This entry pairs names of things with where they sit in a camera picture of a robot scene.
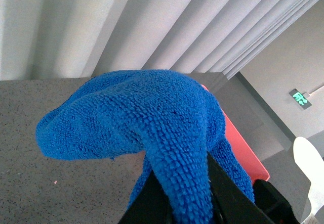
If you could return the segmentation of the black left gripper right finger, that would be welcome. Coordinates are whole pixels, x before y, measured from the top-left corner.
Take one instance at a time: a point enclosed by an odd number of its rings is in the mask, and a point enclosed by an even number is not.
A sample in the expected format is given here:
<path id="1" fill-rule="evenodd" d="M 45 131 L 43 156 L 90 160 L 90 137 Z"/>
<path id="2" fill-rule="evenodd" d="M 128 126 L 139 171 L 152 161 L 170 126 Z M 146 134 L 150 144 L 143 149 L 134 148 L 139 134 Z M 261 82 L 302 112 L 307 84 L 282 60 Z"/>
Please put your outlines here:
<path id="1" fill-rule="evenodd" d="M 208 154 L 208 174 L 213 204 L 212 223 L 273 223 L 240 191 L 211 154 Z"/>

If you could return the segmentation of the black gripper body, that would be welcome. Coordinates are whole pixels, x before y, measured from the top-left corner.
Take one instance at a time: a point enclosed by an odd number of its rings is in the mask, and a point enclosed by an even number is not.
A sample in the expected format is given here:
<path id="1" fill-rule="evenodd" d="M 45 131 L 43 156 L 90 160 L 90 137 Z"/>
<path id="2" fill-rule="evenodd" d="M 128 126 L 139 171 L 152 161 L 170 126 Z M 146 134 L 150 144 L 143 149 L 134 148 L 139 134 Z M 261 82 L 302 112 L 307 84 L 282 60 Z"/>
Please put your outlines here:
<path id="1" fill-rule="evenodd" d="M 253 190 L 256 206 L 274 223 L 299 223 L 288 200 L 270 182 L 256 180 Z"/>

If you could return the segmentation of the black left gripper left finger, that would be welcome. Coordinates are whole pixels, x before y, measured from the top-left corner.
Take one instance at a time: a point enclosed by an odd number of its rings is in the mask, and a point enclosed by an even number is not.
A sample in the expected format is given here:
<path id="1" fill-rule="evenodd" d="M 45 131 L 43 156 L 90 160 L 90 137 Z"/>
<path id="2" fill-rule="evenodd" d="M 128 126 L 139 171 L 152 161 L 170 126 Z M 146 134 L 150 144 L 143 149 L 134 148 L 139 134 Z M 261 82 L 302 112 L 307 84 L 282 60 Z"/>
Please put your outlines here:
<path id="1" fill-rule="evenodd" d="M 173 223 L 173 211 L 154 172 L 119 223 Z"/>

